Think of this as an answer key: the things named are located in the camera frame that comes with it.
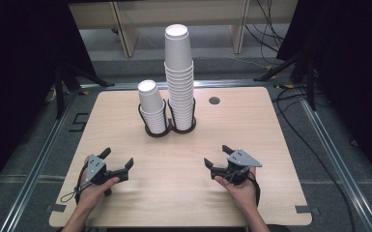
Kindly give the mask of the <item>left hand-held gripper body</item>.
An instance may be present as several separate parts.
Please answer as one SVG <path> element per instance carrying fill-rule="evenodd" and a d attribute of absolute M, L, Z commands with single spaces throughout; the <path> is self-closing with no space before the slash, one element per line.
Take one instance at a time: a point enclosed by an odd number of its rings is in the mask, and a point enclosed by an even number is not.
<path fill-rule="evenodd" d="M 118 177 L 118 172 L 109 171 L 106 168 L 104 159 L 95 155 L 89 156 L 86 168 L 86 177 L 84 178 L 84 185 L 94 184 L 101 186 L 106 181 L 114 177 Z"/>

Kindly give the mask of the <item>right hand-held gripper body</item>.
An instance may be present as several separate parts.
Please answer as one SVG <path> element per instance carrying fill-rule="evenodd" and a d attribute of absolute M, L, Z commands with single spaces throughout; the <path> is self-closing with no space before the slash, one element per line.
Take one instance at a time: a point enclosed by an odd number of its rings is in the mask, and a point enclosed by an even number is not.
<path fill-rule="evenodd" d="M 263 164 L 248 154 L 243 149 L 236 149 L 235 152 L 227 157 L 226 167 L 228 175 L 225 179 L 233 185 L 242 184 L 249 176 L 251 167 L 262 167 Z"/>

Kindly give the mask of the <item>dark wire cup holder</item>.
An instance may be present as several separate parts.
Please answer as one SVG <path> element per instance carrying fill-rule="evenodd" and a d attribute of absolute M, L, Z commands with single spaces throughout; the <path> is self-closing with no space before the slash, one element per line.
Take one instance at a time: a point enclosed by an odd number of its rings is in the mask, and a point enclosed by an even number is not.
<path fill-rule="evenodd" d="M 151 137 L 164 137 L 170 131 L 178 134 L 187 134 L 192 132 L 197 125 L 195 116 L 192 116 L 192 121 L 190 126 L 186 130 L 181 130 L 177 125 L 177 119 L 173 115 L 173 108 L 169 104 L 169 101 L 163 101 L 164 106 L 162 108 L 163 123 L 159 123 L 158 130 L 151 130 L 152 122 L 146 120 L 146 113 L 142 111 L 141 104 L 138 105 L 137 111 L 144 123 L 145 132 Z"/>

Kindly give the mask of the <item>tall stack of white cups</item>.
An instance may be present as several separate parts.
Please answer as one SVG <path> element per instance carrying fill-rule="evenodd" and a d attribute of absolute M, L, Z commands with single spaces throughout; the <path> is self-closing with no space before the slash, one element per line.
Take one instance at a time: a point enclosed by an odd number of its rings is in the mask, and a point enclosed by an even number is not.
<path fill-rule="evenodd" d="M 164 68 L 169 91 L 169 106 L 178 131 L 193 125 L 193 60 L 188 29 L 172 24 L 165 29 Z"/>

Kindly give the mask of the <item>person's left hand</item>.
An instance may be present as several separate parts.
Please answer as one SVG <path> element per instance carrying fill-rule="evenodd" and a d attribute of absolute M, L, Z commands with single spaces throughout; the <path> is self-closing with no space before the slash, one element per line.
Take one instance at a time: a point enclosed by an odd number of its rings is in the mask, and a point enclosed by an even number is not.
<path fill-rule="evenodd" d="M 90 215 L 102 199 L 104 192 L 119 182 L 120 179 L 114 177 L 99 186 L 91 183 L 83 185 L 75 210 L 81 215 Z"/>

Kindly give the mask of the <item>person's right hand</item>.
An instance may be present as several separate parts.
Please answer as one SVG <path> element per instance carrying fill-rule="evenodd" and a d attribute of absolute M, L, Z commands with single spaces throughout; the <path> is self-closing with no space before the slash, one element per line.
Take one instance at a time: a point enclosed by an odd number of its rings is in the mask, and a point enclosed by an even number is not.
<path fill-rule="evenodd" d="M 256 203 L 256 187 L 252 183 L 256 179 L 256 168 L 251 167 L 248 171 L 248 179 L 240 185 L 229 184 L 223 177 L 215 176 L 215 180 L 222 185 L 231 195 L 234 203 L 247 218 L 257 217 L 259 215 Z"/>

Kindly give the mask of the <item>short stack of white cups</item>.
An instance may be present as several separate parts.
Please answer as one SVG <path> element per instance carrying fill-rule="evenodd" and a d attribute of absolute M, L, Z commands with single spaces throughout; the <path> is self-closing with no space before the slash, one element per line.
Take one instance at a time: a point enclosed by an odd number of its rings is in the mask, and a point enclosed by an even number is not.
<path fill-rule="evenodd" d="M 153 80 L 147 79 L 141 81 L 137 88 L 140 112 L 149 132 L 152 134 L 164 133 L 167 129 L 167 121 L 164 115 L 165 102 L 160 95 L 157 84 Z"/>

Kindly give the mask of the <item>black tripod stand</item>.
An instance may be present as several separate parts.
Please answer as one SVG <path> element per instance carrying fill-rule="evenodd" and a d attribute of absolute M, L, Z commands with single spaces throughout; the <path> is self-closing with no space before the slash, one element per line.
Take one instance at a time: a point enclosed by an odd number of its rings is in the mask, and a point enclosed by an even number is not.
<path fill-rule="evenodd" d="M 291 73 L 291 81 L 293 83 L 300 83 L 305 80 L 305 89 L 307 96 L 307 103 L 313 111 L 316 110 L 315 105 L 315 77 L 314 77 L 314 62 L 312 59 L 312 53 L 309 47 L 304 46 L 289 58 L 287 61 L 278 65 L 275 69 L 267 72 L 261 77 L 254 78 L 254 81 L 268 81 L 278 73 L 285 71 L 289 67 L 294 65 L 294 69 Z"/>
<path fill-rule="evenodd" d="M 77 66 L 68 64 L 66 62 L 59 63 L 56 66 L 54 72 L 54 87 L 56 93 L 56 102 L 57 102 L 57 119 L 60 119 L 61 116 L 66 111 L 66 104 L 64 99 L 64 87 L 67 87 L 69 91 L 78 91 L 81 86 L 76 79 L 78 76 L 82 76 L 96 84 L 99 84 L 101 87 L 111 87 L 113 83 L 106 82 L 97 77 L 95 73 L 88 73 Z"/>

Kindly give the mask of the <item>black curtain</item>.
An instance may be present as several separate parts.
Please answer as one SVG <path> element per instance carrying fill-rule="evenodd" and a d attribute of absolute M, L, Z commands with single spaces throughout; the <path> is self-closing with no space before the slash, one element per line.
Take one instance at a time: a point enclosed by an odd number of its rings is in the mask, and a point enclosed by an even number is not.
<path fill-rule="evenodd" d="M 312 35 L 319 82 L 372 164 L 372 0 L 298 0 L 277 57 Z"/>
<path fill-rule="evenodd" d="M 0 172 L 65 64 L 96 72 L 72 0 L 0 0 Z"/>

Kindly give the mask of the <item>light wooden bench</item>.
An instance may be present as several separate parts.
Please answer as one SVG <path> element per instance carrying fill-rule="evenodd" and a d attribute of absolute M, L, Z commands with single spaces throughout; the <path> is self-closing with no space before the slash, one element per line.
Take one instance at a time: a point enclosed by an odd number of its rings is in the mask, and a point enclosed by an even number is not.
<path fill-rule="evenodd" d="M 69 8 L 80 29 L 115 29 L 127 57 L 133 55 L 138 30 L 144 27 L 227 25 L 234 52 L 243 47 L 247 24 L 289 23 L 299 0 L 71 0 Z"/>

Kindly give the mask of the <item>metal floor rail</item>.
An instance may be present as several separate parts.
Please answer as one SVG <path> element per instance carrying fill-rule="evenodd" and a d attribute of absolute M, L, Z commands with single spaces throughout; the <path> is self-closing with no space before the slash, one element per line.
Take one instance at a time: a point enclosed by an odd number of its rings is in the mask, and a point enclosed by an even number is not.
<path fill-rule="evenodd" d="M 289 85 L 288 81 L 270 79 L 268 81 L 255 81 L 249 79 L 220 79 L 220 80 L 195 80 L 195 88 L 233 88 L 233 87 L 255 87 L 255 86 L 275 86 Z M 125 91 L 136 90 L 137 83 L 115 83 L 113 86 L 102 87 L 99 84 L 83 84 L 82 91 Z"/>
<path fill-rule="evenodd" d="M 341 154 L 337 150 L 317 111 L 310 106 L 309 102 L 310 98 L 306 97 L 305 101 L 301 105 L 304 108 L 318 137 L 320 138 L 329 160 L 332 163 L 340 181 L 342 182 L 344 189 L 350 197 L 358 216 L 364 224 L 367 232 L 372 232 L 372 207 L 365 194 L 359 187 L 356 179 L 351 174 L 345 161 L 342 159 Z"/>
<path fill-rule="evenodd" d="M 50 133 L 47 136 L 40 152 L 33 163 L 32 169 L 29 174 L 25 177 L 22 182 L 22 187 L 19 194 L 11 206 L 3 225 L 0 228 L 0 232 L 14 232 L 17 224 L 31 198 L 31 195 L 35 189 L 35 186 L 39 180 L 39 177 L 43 171 L 43 168 L 49 158 L 51 150 L 53 149 L 54 143 L 59 136 L 61 129 L 66 121 L 67 114 L 77 97 L 77 91 L 69 91 L 66 106 L 64 111 L 55 119 L 53 126 L 51 127 Z"/>

